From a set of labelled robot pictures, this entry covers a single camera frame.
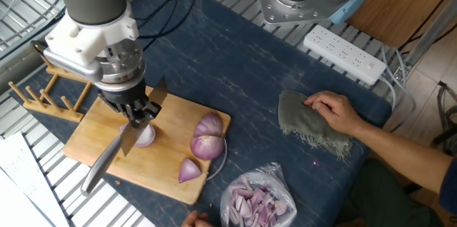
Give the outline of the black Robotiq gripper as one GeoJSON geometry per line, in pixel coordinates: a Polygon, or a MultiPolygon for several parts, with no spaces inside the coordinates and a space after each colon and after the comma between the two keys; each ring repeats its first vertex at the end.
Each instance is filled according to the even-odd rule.
{"type": "Polygon", "coordinates": [[[138,128],[141,123],[155,119],[161,106],[153,101],[146,102],[146,82],[142,79],[137,85],[125,91],[104,91],[98,89],[99,97],[115,112],[123,112],[129,123],[138,128]]]}

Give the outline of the person's left hand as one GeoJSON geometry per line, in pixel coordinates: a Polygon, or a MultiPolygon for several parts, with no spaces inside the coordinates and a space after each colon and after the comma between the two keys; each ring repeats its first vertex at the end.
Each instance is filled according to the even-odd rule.
{"type": "Polygon", "coordinates": [[[209,222],[209,215],[207,213],[199,213],[192,211],[184,219],[181,227],[213,227],[209,222]]]}

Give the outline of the person's right hand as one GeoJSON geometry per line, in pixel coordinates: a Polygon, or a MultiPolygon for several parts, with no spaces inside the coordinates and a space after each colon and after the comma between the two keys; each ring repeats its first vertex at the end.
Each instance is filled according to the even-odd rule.
{"type": "Polygon", "coordinates": [[[363,120],[358,116],[345,96],[322,91],[309,96],[304,104],[320,113],[334,130],[357,136],[363,120]]]}

